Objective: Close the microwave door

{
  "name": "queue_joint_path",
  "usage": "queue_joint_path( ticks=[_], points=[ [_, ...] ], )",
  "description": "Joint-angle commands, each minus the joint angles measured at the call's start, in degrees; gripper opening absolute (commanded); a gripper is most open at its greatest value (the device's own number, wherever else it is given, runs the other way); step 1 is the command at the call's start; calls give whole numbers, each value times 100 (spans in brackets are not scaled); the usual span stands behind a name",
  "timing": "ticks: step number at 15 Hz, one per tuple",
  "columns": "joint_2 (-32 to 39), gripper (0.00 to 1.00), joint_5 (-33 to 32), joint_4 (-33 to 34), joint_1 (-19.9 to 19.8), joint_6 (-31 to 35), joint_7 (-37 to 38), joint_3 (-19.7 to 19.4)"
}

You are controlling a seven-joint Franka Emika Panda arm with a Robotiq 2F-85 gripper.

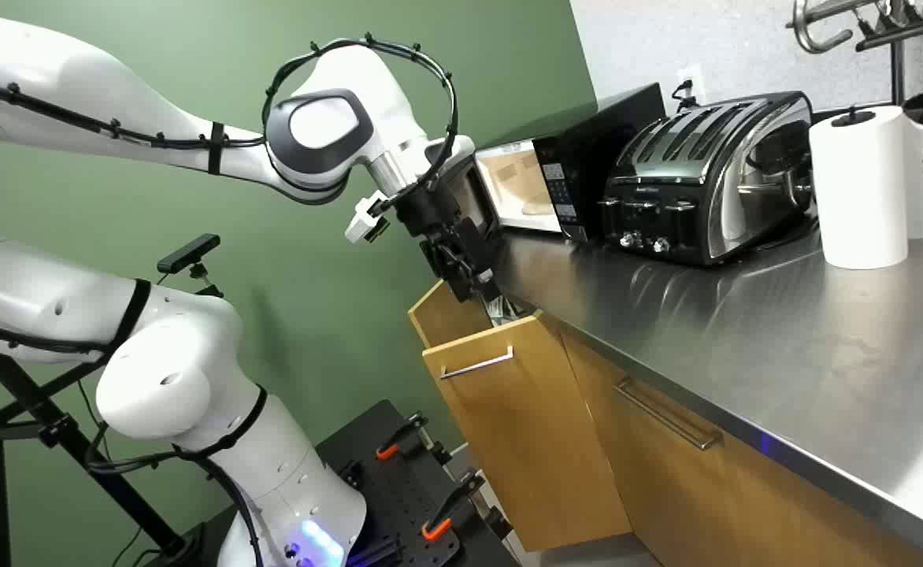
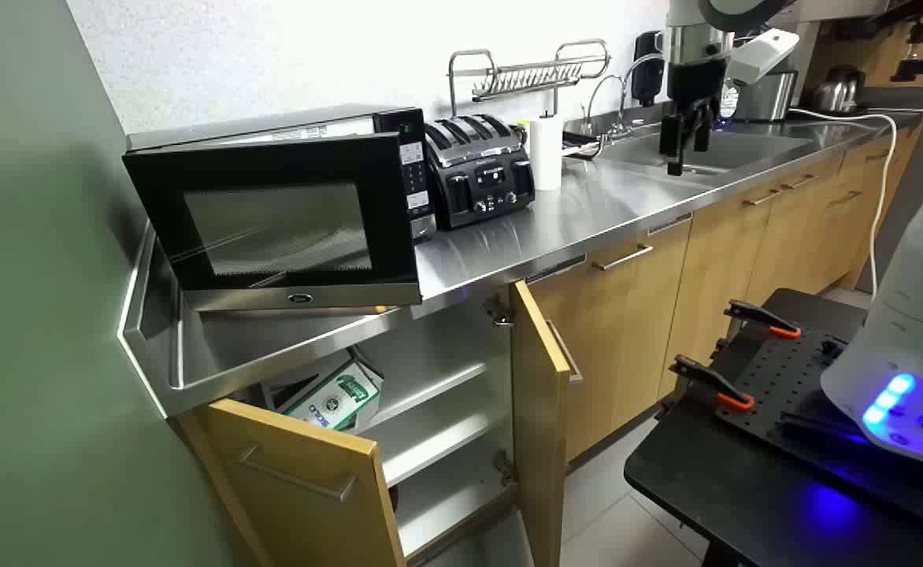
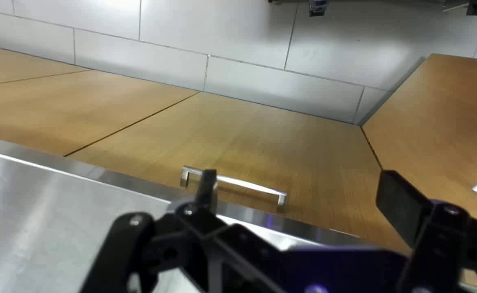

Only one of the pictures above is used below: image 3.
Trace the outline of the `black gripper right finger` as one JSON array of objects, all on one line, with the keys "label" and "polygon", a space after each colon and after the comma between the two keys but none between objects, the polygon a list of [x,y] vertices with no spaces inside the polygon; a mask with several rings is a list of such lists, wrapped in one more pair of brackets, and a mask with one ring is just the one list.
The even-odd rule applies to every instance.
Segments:
[{"label": "black gripper right finger", "polygon": [[392,170],[379,173],[376,207],[411,249],[397,282],[400,293],[465,293],[462,272],[477,275],[477,218],[428,199]]}]

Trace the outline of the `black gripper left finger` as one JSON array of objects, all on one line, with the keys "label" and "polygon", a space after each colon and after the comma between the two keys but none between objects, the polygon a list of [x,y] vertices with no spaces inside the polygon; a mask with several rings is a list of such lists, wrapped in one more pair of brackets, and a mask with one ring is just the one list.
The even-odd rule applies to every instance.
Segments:
[{"label": "black gripper left finger", "polygon": [[153,293],[159,275],[179,269],[201,293],[281,293],[267,261],[275,248],[216,217],[216,171],[201,173],[195,197],[154,220],[117,217],[79,293]]}]

